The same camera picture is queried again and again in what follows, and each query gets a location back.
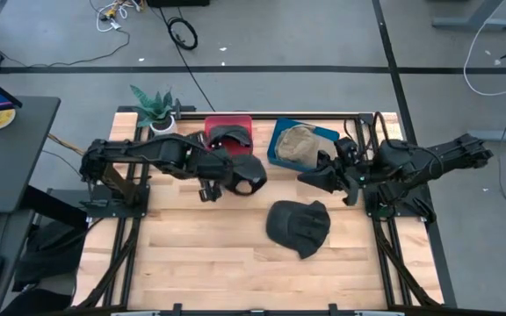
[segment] white cable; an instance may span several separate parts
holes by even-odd
[[[109,31],[111,31],[111,30],[113,30],[113,29],[114,29],[114,27],[113,27],[113,26],[111,26],[111,27],[109,27],[109,28],[107,28],[107,29],[101,29],[101,28],[99,27],[99,22],[100,22],[101,12],[102,12],[104,9],[106,9],[106,8],[110,8],[110,7],[114,6],[114,5],[116,5],[116,3],[117,3],[117,2],[116,2],[116,1],[114,1],[112,4],[106,5],[105,7],[103,7],[103,8],[101,8],[101,9],[99,9],[99,10],[98,10],[98,13],[97,13],[97,31],[99,31],[99,32],[109,32]],[[120,5],[120,7],[119,7],[119,9],[118,9],[118,12],[120,12],[120,16],[121,16],[123,19],[128,18],[128,11],[125,9],[125,7],[132,7],[132,5],[131,5],[131,4],[124,4],[124,3]],[[114,18],[111,18],[110,20],[111,20],[112,22],[116,23],[116,20],[114,20]]]
[[[480,27],[480,29],[478,30],[478,32],[475,34],[475,36],[473,37],[473,40],[472,40],[472,45],[470,45],[470,50],[467,52],[467,57],[466,57],[466,62],[464,63],[464,79],[466,79],[466,83],[467,83],[467,86],[470,87],[470,89],[481,95],[481,96],[485,96],[485,97],[495,97],[495,96],[501,96],[501,95],[505,95],[506,94],[506,91],[501,91],[501,92],[495,92],[495,93],[487,93],[487,92],[481,92],[481,91],[478,91],[476,90],[472,84],[470,83],[470,81],[467,79],[467,73],[466,73],[466,68],[467,68],[467,63],[470,61],[470,56],[472,55],[472,50],[473,50],[473,45],[475,45],[475,41],[478,39],[478,36],[480,35],[481,33],[481,30],[483,30],[483,28],[485,27],[485,25],[488,23],[488,21],[491,19],[491,17],[493,17],[493,15],[499,10],[499,8],[501,8],[501,4],[502,2],[499,4],[499,6],[493,11],[493,13],[491,13],[491,15],[489,16],[489,18],[487,18],[484,22],[483,22],[483,25]]]

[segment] white pot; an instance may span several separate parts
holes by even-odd
[[[160,129],[156,129],[154,127],[154,124],[152,123],[149,125],[149,128],[151,128],[151,130],[154,131],[155,135],[165,135],[165,134],[169,134],[169,133],[176,133],[177,132],[177,123],[175,122],[175,118],[171,115],[171,124],[169,125],[169,127],[160,130]]]

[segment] black cap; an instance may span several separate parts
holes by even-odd
[[[318,201],[311,205],[278,201],[269,210],[266,229],[272,241],[298,251],[300,258],[306,259],[322,246],[330,224],[325,205]]]

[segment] green leaves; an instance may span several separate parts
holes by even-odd
[[[146,127],[152,123],[154,123],[153,120],[151,120],[149,118],[145,118],[145,119],[141,120],[140,122],[138,122],[138,127]]]
[[[165,97],[163,97],[163,105],[164,106],[172,106],[173,105],[173,97],[171,96],[171,91],[167,92]]]
[[[130,89],[134,93],[134,95],[140,101],[140,106],[138,107],[138,113],[145,119],[149,120],[149,123],[153,121],[163,120],[168,115],[170,115],[170,111],[173,110],[173,96],[171,95],[171,91],[167,92],[165,96],[157,92],[155,94],[154,99],[150,99],[142,90],[138,87],[130,85]]]
[[[146,94],[140,90],[140,88],[130,85],[130,89],[132,89],[132,93],[138,98],[138,101],[140,101],[141,106],[145,108],[151,108],[152,103],[154,103],[152,100],[146,96]]]

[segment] red container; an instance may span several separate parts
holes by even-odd
[[[251,116],[249,115],[232,115],[232,116],[211,116],[204,120],[204,131],[206,137],[210,138],[210,130],[216,126],[243,126],[249,132],[251,138],[251,148],[243,147],[235,140],[223,140],[221,145],[231,155],[249,154],[253,151],[253,130],[251,127]]]

